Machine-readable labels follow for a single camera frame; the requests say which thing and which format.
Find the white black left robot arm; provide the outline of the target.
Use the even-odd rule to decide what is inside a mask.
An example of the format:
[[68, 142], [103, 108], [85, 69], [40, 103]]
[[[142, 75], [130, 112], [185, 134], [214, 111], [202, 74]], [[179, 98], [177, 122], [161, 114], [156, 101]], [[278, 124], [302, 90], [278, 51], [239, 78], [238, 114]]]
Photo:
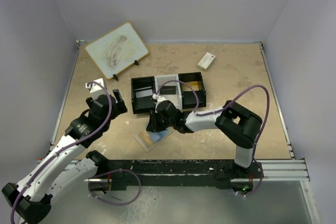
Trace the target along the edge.
[[64, 172], [76, 156], [102, 137], [113, 119], [128, 111], [117, 89], [109, 94], [105, 88], [98, 88], [91, 92], [86, 103], [88, 109], [70, 123], [46, 158], [22, 180], [7, 183], [2, 188], [2, 194], [12, 208], [11, 222], [14, 222], [14, 214], [19, 214], [25, 223], [40, 223], [56, 199], [74, 183], [107, 174], [107, 159], [100, 153], [84, 158], [78, 168]]

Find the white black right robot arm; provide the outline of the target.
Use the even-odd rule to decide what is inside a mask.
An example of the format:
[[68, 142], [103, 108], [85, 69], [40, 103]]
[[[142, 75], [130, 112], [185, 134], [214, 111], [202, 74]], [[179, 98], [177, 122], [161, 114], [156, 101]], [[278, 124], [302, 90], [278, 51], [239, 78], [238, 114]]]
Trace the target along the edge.
[[218, 112], [181, 111], [170, 101], [163, 101], [150, 112], [148, 132], [162, 132], [171, 127], [181, 134], [201, 130], [220, 130], [235, 145], [234, 173], [246, 177], [252, 171], [257, 137], [262, 129], [260, 116], [237, 102], [227, 101]]

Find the beige card holder wallet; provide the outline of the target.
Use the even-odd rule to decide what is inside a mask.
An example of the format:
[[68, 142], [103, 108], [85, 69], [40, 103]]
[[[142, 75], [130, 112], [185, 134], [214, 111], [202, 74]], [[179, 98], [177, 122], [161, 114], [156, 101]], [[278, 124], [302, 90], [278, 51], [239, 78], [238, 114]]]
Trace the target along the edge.
[[142, 146], [142, 148], [146, 151], [149, 152], [151, 151], [153, 148], [155, 148], [160, 142], [162, 142], [165, 138], [167, 138], [171, 133], [172, 130], [171, 129], [166, 129], [164, 131], [160, 131], [160, 132], [148, 132], [149, 135], [152, 138], [153, 141], [153, 145], [151, 147], [147, 147], [144, 142], [141, 140], [139, 134], [135, 135], [134, 138], [137, 140], [137, 142]]

